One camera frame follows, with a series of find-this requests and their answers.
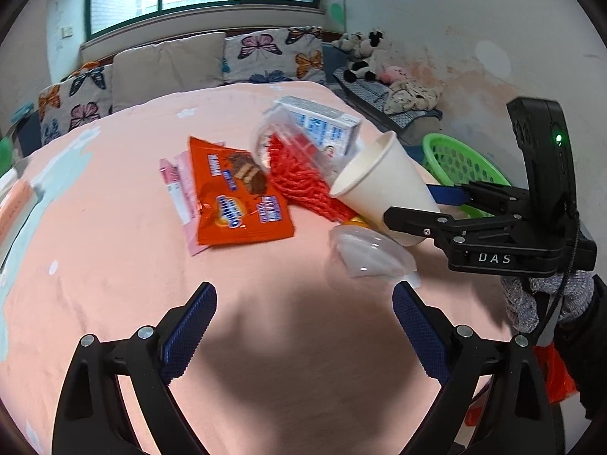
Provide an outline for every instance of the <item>window frame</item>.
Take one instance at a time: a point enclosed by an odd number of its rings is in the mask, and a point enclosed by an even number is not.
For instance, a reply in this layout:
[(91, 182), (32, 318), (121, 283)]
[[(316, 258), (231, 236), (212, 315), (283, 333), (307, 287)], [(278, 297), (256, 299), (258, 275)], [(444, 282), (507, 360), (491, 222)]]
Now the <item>window frame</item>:
[(123, 22), (119, 22), (119, 24), (115, 24), (113, 26), (107, 27), (104, 30), (101, 30), (97, 33), (91, 32), (91, 21), (90, 21), (90, 11), (91, 11), (91, 1), (85, 0), (85, 8), (84, 8), (84, 19), (85, 19), (85, 28), (86, 28), (86, 40), (91, 41), (95, 38), (99, 38), (99, 36), (103, 36), (105, 34), (111, 33), (122, 27), (126, 27), (131, 24), (136, 24), (138, 22), (142, 22), (144, 20), (153, 19), (154, 17), (163, 16), (166, 14), (177, 14), (180, 12), (185, 12), (197, 8), (207, 8), (214, 6), (233, 6), (233, 5), (287, 5), (287, 6), (299, 6), (304, 8), (318, 8), (321, 0), (312, 0), (311, 2), (301, 2), (298, 0), (226, 0), (222, 2), (207, 2), (207, 3), (195, 3), (193, 5), (186, 6), (178, 6), (175, 8), (162, 8), (162, 0), (158, 0), (158, 10), (156, 12), (150, 12), (147, 14), (143, 14), (140, 16), (136, 16), (132, 19), (125, 20)]

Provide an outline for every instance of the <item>gray glove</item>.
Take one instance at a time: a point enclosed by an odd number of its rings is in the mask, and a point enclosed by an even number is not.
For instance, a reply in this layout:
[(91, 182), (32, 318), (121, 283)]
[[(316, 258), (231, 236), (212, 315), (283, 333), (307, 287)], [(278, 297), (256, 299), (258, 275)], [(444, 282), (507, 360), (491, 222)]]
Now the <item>gray glove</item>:
[[(529, 284), (533, 293), (545, 292), (554, 296), (561, 285), (562, 274), (547, 279), (530, 278)], [(523, 290), (523, 283), (518, 277), (502, 277), (502, 286), (506, 295), (506, 310), (512, 325), (519, 332), (528, 334), (539, 323), (535, 299)], [(593, 300), (593, 276), (587, 271), (576, 271), (571, 274), (563, 292), (563, 306), (557, 323), (572, 322), (581, 316)]]

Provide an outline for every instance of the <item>pink plush toy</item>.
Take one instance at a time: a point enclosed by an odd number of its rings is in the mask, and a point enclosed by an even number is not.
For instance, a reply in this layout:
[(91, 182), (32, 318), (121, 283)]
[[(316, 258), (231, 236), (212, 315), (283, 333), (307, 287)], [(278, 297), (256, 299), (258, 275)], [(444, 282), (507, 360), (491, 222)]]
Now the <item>pink plush toy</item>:
[(379, 80), (387, 85), (392, 85), (399, 80), (409, 80), (410, 78), (407, 70), (400, 66), (386, 66), (379, 76)]

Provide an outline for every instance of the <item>cup rim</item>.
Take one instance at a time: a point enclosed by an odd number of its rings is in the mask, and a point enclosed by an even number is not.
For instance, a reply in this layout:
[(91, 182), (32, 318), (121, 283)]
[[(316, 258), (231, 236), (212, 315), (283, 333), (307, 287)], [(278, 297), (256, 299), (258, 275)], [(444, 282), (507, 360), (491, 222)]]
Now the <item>cup rim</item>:
[[(389, 138), (388, 138), (388, 141), (386, 142), (386, 144), (384, 145), (382, 152), (368, 166), (368, 168), (365, 171), (363, 171), (362, 173), (359, 173), (357, 176), (355, 176), (345, 187), (341, 188), (339, 191), (335, 191), (335, 186), (337, 186), (339, 188), (338, 182), (339, 182), (340, 178), (344, 176), (344, 173), (347, 172), (348, 167), (353, 165), (357, 161), (357, 159), (359, 159), (359, 157), (365, 153), (365, 151), (367, 149), (373, 148), (376, 144), (378, 144), (380, 141), (383, 141), (383, 139), (385, 139), (386, 137), (389, 137)], [(390, 130), (389, 132), (382, 133), (371, 144), (368, 144), (367, 146), (365, 146), (365, 148), (363, 148), (359, 153), (357, 153), (354, 156), (354, 158), (350, 162), (348, 162), (348, 164), (344, 167), (344, 169), (341, 171), (341, 173), (338, 174), (338, 177), (336, 177), (335, 181), (333, 181), (333, 184), (331, 185), (331, 189), (329, 191), (329, 196), (332, 198), (339, 198), (344, 193), (347, 193), (348, 191), (355, 188), (363, 179), (365, 179), (368, 176), (368, 174), (371, 171), (373, 171), (373, 169), (383, 160), (383, 158), (385, 158), (386, 154), (390, 151), (390, 149), (394, 145), (394, 142), (396, 142), (396, 133), (393, 132), (392, 130)]]

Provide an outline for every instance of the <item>light switch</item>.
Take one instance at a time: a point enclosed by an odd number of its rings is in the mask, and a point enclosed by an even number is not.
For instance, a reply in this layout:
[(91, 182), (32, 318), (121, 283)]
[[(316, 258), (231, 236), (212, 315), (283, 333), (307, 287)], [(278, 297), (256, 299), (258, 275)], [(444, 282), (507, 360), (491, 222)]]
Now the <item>light switch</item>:
[(71, 38), (74, 35), (74, 28), (72, 26), (61, 28), (61, 38)]

